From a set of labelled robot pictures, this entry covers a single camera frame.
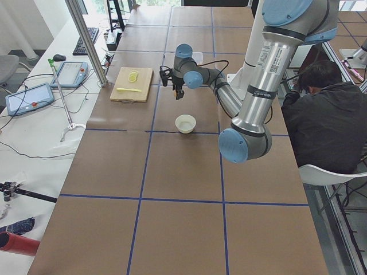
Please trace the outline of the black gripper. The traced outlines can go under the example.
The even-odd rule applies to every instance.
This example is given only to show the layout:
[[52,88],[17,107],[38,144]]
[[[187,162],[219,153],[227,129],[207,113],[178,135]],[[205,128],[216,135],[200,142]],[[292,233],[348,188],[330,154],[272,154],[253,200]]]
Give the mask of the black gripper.
[[175,88],[175,99],[179,100],[181,98],[183,98],[184,96],[184,91],[183,91],[183,82],[174,82],[173,83],[173,88]]

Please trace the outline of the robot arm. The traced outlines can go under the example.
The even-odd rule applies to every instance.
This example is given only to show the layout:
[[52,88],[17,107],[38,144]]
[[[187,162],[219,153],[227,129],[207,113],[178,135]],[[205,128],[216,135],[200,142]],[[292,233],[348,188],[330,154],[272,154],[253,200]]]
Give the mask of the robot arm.
[[184,85],[207,85],[231,118],[231,126],[218,138],[226,160],[242,163],[270,150],[265,119],[284,73],[299,46],[335,37],[338,11],[338,1],[260,1],[244,65],[232,81],[217,69],[198,66],[190,45],[176,48],[170,69],[176,97],[183,96]]

